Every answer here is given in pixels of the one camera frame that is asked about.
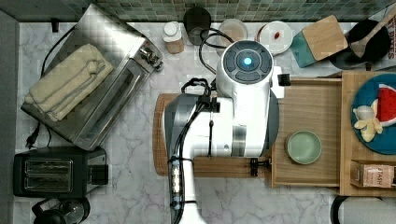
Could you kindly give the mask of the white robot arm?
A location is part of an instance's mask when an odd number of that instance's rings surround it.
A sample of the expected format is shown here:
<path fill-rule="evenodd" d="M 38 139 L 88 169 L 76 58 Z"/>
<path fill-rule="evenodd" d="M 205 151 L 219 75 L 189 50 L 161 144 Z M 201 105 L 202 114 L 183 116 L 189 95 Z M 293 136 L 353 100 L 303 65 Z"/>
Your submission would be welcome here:
<path fill-rule="evenodd" d="M 277 100 L 289 76 L 273 64 L 261 43 L 240 40 L 222 53 L 216 95 L 205 78 L 194 77 L 163 111 L 172 224 L 204 221 L 196 202 L 196 157 L 259 158 L 275 142 Z"/>

